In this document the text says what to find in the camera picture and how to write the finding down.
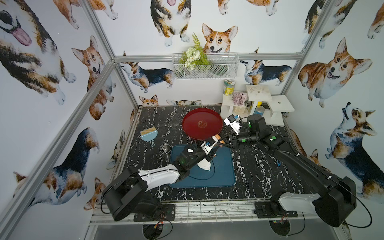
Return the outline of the purple flower pot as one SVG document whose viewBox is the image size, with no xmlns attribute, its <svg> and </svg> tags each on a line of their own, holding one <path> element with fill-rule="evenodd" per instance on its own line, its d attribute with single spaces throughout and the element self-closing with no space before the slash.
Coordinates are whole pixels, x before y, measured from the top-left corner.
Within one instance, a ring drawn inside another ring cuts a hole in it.
<svg viewBox="0 0 384 240">
<path fill-rule="evenodd" d="M 236 115 L 245 114 L 247 112 L 248 94 L 246 92 L 235 91 L 232 97 L 234 103 L 234 113 Z"/>
</svg>

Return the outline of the blue bottle yellow cap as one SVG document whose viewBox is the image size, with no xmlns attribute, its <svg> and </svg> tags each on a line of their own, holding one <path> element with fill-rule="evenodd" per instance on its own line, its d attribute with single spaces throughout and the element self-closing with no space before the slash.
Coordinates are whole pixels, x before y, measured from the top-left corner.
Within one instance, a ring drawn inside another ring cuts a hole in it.
<svg viewBox="0 0 384 240">
<path fill-rule="evenodd" d="M 265 112 L 265 108 L 262 106 L 263 102 L 257 102 L 257 107 L 255 108 L 254 114 L 263 116 Z"/>
</svg>

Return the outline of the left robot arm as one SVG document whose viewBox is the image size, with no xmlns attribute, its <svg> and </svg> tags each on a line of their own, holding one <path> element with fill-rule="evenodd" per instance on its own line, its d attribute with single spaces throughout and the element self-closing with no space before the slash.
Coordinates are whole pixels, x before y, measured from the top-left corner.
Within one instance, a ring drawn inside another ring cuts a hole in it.
<svg viewBox="0 0 384 240">
<path fill-rule="evenodd" d="M 102 200 L 110 210 L 114 221 L 123 220 L 130 214 L 144 215 L 160 220 L 165 216 L 163 205 L 147 194 L 162 185 L 181 182 L 190 175 L 191 169 L 201 161 L 210 162 L 220 147 L 203 144 L 203 148 L 187 145 L 173 163 L 153 170 L 137 170 L 129 167 L 102 193 Z"/>
</svg>

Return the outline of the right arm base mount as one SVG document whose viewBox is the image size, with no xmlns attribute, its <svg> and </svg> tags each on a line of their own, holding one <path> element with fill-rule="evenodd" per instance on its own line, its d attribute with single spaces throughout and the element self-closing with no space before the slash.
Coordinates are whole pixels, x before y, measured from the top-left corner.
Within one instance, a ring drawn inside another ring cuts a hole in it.
<svg viewBox="0 0 384 240">
<path fill-rule="evenodd" d="M 298 217 L 298 213 L 296 211 L 286 211 L 284 210 L 278 202 L 274 201 L 263 201 L 263 202 L 255 202 L 255 210 L 254 213 L 260 219 L 266 218 L 295 218 Z"/>
</svg>

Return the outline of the artificial green white plant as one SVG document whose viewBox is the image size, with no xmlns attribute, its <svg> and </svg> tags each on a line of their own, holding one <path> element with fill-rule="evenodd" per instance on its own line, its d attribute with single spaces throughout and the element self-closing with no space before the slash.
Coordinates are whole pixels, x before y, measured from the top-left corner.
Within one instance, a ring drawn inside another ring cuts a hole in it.
<svg viewBox="0 0 384 240">
<path fill-rule="evenodd" d="M 186 70 L 193 71 L 201 66 L 208 66 L 211 62 L 204 53 L 204 49 L 201 46 L 201 42 L 195 33 L 192 35 L 194 45 L 189 47 L 179 60 L 179 64 L 182 65 Z"/>
</svg>

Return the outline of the white dough piece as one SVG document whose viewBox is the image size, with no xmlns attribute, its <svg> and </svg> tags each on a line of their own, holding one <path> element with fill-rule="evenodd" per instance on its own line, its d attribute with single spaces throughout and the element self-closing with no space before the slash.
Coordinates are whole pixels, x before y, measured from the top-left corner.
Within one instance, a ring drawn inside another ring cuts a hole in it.
<svg viewBox="0 0 384 240">
<path fill-rule="evenodd" d="M 198 163 L 198 167 L 205 171 L 209 171 L 211 169 L 211 163 L 208 162 L 206 159 L 203 159 Z"/>
</svg>

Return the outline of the yellow green can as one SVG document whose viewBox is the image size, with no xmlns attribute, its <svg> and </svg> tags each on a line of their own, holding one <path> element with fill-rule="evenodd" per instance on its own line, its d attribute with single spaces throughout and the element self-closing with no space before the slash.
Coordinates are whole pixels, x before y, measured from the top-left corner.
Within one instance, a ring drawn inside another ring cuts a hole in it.
<svg viewBox="0 0 384 240">
<path fill-rule="evenodd" d="M 231 96 L 234 93 L 236 82 L 231 79 L 224 80 L 224 95 Z"/>
</svg>

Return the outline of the round red tray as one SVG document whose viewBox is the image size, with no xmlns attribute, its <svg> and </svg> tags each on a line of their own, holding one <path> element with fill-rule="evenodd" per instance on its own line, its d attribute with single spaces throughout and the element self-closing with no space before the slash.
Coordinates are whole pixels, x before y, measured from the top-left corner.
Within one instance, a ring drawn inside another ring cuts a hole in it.
<svg viewBox="0 0 384 240">
<path fill-rule="evenodd" d="M 214 110 L 197 108 L 188 112 L 182 121 L 184 133 L 194 140 L 205 140 L 221 132 L 223 120 Z"/>
</svg>

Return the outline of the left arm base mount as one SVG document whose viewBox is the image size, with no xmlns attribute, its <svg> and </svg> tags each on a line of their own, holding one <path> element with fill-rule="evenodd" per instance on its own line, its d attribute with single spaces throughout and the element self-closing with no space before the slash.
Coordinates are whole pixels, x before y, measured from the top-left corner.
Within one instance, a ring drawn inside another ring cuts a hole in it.
<svg viewBox="0 0 384 240">
<path fill-rule="evenodd" d="M 139 204 L 134 209 L 134 222 L 174 221 L 175 213 L 174 204 Z"/>
</svg>

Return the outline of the wooden dough roller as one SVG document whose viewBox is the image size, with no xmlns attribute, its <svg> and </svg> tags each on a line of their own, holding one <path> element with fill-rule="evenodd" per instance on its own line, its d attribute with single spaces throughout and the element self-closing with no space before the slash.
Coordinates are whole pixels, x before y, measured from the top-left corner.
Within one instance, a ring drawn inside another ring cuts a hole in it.
<svg viewBox="0 0 384 240">
<path fill-rule="evenodd" d="M 222 139 L 220 137 L 220 135 L 215 135 L 215 136 L 212 136 L 213 140 L 215 141 L 215 144 L 220 146 L 220 147 L 227 147 L 227 148 L 231 148 L 231 145 L 230 144 L 227 144 L 224 139 Z"/>
</svg>

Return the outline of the blue rectangular tray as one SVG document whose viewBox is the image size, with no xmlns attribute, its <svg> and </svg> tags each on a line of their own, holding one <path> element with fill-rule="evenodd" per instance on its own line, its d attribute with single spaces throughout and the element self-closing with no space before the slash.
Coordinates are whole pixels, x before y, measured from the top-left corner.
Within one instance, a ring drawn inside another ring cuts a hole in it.
<svg viewBox="0 0 384 240">
<path fill-rule="evenodd" d="M 170 184 L 171 188 L 215 188 L 231 187 L 236 183 L 231 150 L 219 148 L 211 161 L 209 171 L 194 166 L 184 180 Z"/>
</svg>

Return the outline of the white tiered shelf stand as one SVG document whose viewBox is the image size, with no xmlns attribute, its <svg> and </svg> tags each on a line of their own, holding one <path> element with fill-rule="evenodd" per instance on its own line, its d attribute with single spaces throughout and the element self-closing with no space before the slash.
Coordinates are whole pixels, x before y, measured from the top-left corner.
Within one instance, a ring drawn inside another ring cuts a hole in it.
<svg viewBox="0 0 384 240">
<path fill-rule="evenodd" d="M 270 93 L 268 86 L 262 85 L 247 85 L 248 101 L 244 106 L 237 106 L 233 102 L 232 96 L 223 95 L 221 106 L 221 117 L 225 119 L 230 115 L 240 116 L 245 121 L 246 117 L 254 114 L 257 109 L 257 104 L 261 102 L 266 105 L 263 113 L 266 124 L 271 126 L 283 127 L 283 113 L 294 112 L 295 109 L 284 95 L 273 96 Z"/>
</svg>

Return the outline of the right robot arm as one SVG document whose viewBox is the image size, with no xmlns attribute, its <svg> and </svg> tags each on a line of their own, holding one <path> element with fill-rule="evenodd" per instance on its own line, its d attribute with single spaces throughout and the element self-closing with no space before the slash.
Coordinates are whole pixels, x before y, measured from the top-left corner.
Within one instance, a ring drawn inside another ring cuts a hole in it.
<svg viewBox="0 0 384 240">
<path fill-rule="evenodd" d="M 250 115 L 247 122 L 248 129 L 242 131 L 239 116 L 231 115 L 224 119 L 224 123 L 233 129 L 231 147 L 237 149 L 242 144 L 255 145 L 270 157 L 296 170 L 316 192 L 313 198 L 281 194 L 280 206 L 292 211 L 292 207 L 301 206 L 300 199 L 306 200 L 313 214 L 317 214 L 328 225 L 339 227 L 357 207 L 355 182 L 348 177 L 341 179 L 300 154 L 283 136 L 272 133 L 262 116 Z"/>
</svg>

